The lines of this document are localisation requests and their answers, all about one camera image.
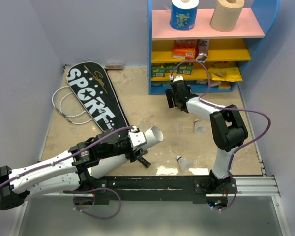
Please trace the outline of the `white shuttlecock tube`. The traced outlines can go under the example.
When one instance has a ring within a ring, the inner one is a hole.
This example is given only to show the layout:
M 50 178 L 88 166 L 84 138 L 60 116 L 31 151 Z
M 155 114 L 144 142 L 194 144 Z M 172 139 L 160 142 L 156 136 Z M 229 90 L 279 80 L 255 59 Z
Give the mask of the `white shuttlecock tube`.
M 144 132 L 147 143 L 141 148 L 147 151 L 149 148 L 153 147 L 154 145 L 158 144 L 159 142 L 163 141 L 164 136 L 161 130 L 157 126 L 153 126 Z M 101 177 L 109 174 L 114 169 L 118 168 L 119 166 L 129 162 L 126 160 L 125 155 L 113 156 L 107 159 L 100 160 L 97 166 L 88 168 L 90 175 L 95 179 L 100 179 Z

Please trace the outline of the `white shuttlecock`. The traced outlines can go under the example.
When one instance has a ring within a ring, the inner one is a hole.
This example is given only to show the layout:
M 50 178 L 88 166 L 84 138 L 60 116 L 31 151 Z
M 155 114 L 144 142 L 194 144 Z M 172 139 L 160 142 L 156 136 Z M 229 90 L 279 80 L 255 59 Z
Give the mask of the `white shuttlecock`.
M 194 121 L 194 133 L 203 134 L 205 132 L 206 132 L 206 127 L 198 119 L 196 119 Z

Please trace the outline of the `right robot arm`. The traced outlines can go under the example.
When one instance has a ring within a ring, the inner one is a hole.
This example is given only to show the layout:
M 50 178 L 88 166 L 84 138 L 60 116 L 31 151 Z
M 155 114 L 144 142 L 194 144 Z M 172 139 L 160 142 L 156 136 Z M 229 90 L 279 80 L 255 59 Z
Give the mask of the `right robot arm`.
M 193 94 L 184 80 L 173 80 L 170 86 L 165 91 L 169 108 L 177 107 L 210 121 L 217 156 L 208 179 L 201 182 L 200 187 L 207 193 L 221 193 L 231 181 L 235 150 L 248 138 L 241 114 L 235 105 L 217 105 Z

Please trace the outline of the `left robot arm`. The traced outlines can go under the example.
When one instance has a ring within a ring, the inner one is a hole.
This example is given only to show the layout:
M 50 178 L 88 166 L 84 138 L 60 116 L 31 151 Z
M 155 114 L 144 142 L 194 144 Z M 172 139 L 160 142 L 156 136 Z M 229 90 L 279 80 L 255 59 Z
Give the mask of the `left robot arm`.
M 140 159 L 153 146 L 148 131 L 130 127 L 102 134 L 80 142 L 69 150 L 31 166 L 12 169 L 0 167 L 0 210 L 9 210 L 24 203 L 33 194 L 30 187 L 54 177 L 76 173 L 97 166 L 102 159 L 124 156 L 130 162 Z

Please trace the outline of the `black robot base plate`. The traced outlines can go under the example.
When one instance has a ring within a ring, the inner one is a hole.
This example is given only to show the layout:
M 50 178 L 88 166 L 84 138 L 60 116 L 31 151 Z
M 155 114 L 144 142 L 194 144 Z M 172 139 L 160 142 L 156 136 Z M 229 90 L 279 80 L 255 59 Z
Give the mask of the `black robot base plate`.
M 211 176 L 106 176 L 93 180 L 66 194 L 90 194 L 95 204 L 117 201 L 192 202 L 226 206 L 227 197 L 237 193 L 235 180 L 213 180 Z

